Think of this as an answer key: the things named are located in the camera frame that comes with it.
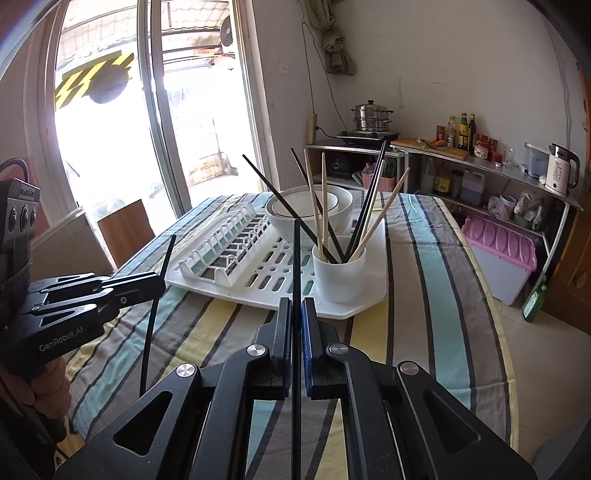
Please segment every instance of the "metal screw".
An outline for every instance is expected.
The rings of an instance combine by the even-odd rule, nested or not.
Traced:
[[[190,377],[195,373],[195,365],[193,364],[182,364],[177,367],[177,375],[179,377]]]
[[[349,347],[344,343],[333,343],[329,347],[329,351],[334,355],[344,355],[349,351]]]
[[[416,375],[418,373],[418,365],[415,362],[404,362],[400,365],[400,371],[405,375]]]
[[[248,355],[250,356],[261,356],[261,355],[265,355],[265,352],[267,351],[267,347],[264,345],[259,345],[258,343],[253,343],[251,346],[249,346],[246,351],[248,352]]]

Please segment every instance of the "white dish drying rack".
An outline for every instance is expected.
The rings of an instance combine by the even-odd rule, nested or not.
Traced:
[[[350,223],[346,229],[352,232]],[[314,297],[320,317],[343,320],[379,303],[387,292],[384,221],[366,246],[366,284],[350,303],[324,300],[314,285],[310,248],[301,249],[302,296]],[[169,285],[211,297],[264,309],[277,310],[282,297],[293,289],[293,245],[269,224],[264,209],[245,205],[219,215],[170,261]]]

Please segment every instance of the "yellow and black striped sign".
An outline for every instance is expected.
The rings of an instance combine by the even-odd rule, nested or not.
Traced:
[[[65,73],[61,77],[61,83],[56,88],[56,110],[65,107],[72,100],[88,95],[88,87],[93,77],[101,70],[108,69],[111,65],[121,65],[127,70],[127,74],[131,78],[130,65],[134,58],[133,53],[123,54],[121,51],[117,51],[91,60]]]

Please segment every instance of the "kettle handle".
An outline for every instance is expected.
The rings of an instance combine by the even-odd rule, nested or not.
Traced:
[[[569,157],[569,162],[571,162],[571,161],[574,161],[576,163],[576,165],[577,165],[576,174],[574,176],[574,182],[573,183],[569,183],[569,188],[570,189],[573,189],[573,188],[575,188],[579,184],[579,174],[580,174],[580,170],[581,170],[581,162],[580,162],[578,156],[575,155],[575,154],[572,154]]]

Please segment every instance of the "tile floor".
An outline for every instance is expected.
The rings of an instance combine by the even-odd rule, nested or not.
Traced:
[[[591,413],[591,336],[540,312],[497,301],[519,401],[519,454],[531,462],[540,446]]]

